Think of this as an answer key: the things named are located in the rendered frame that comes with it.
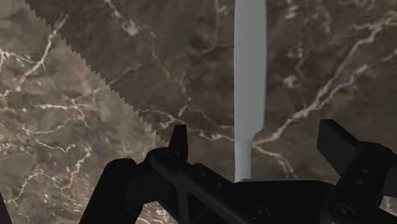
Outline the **white table knife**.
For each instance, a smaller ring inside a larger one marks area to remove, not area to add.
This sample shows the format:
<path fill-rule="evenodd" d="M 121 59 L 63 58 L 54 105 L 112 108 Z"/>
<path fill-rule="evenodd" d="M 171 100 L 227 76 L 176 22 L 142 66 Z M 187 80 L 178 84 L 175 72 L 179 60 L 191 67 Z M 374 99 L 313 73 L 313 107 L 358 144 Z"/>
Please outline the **white table knife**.
<path fill-rule="evenodd" d="M 236 182 L 251 178 L 253 138 L 264 127 L 266 80 L 266 0 L 235 0 L 233 81 Z"/>

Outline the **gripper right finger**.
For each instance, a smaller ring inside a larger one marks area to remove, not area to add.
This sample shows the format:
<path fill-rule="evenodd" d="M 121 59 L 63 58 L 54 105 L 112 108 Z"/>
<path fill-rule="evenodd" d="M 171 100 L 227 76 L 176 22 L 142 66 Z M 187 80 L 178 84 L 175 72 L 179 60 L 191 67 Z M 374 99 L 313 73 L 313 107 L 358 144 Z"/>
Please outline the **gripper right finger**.
<path fill-rule="evenodd" d="M 397 199 L 397 154 L 379 143 L 360 141 L 335 120 L 319 123 L 317 149 L 340 175 L 321 207 L 320 224 L 397 224 L 380 208 Z"/>

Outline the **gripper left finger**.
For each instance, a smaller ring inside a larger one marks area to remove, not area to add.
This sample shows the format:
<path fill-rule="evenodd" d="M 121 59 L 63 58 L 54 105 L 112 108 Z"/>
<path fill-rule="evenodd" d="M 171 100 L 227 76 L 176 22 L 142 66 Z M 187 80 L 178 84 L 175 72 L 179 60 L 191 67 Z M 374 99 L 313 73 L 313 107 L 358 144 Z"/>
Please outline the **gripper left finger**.
<path fill-rule="evenodd" d="M 134 224 L 151 202 L 178 224 L 245 224 L 233 184 L 187 158 L 186 126 L 176 125 L 169 145 L 149 151 L 143 162 L 108 162 L 79 224 Z"/>

